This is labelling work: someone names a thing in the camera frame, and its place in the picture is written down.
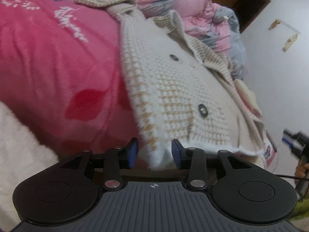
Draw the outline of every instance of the crosshair symbol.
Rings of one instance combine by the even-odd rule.
[[[151,184],[151,185],[149,185],[150,187],[152,187],[152,188],[157,188],[157,187],[159,187],[159,185],[157,184],[157,183],[153,183],[153,184]]]

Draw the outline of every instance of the gray ribbed surface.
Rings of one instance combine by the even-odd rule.
[[[250,226],[217,211],[203,193],[190,192],[180,182],[129,182],[117,192],[105,193],[99,204],[76,222],[58,227],[20,224],[14,232],[289,232],[289,222]]]

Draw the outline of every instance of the green fabric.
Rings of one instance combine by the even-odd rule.
[[[291,220],[300,220],[309,217],[309,199],[304,199],[296,204]]]

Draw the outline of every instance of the white floral pattern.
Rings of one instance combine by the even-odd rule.
[[[74,37],[78,38],[81,41],[86,43],[89,40],[85,37],[83,33],[81,33],[81,29],[76,25],[72,24],[70,19],[76,20],[76,18],[72,15],[72,12],[77,9],[73,9],[71,7],[60,7],[59,10],[55,10],[55,18],[59,20],[59,26],[65,28],[68,27],[74,31]]]
[[[36,6],[33,0],[0,0],[0,4],[3,4],[7,7],[12,6],[14,8],[16,8],[17,6],[21,6],[25,9],[30,9],[30,10],[40,9],[39,6]]]

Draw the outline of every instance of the houndstooth cardigan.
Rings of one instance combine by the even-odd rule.
[[[135,118],[146,147],[141,151],[152,169],[173,161],[171,141],[198,147],[254,156],[264,153],[263,123],[244,106],[236,92],[229,67],[231,61],[217,55],[197,38],[186,34],[176,11],[163,17],[145,18],[134,0],[75,0],[107,12],[121,23],[123,75]],[[194,57],[168,37],[176,32]],[[212,71],[241,110],[256,145],[255,151],[231,146],[224,114],[196,66]],[[203,104],[208,116],[201,114]]]

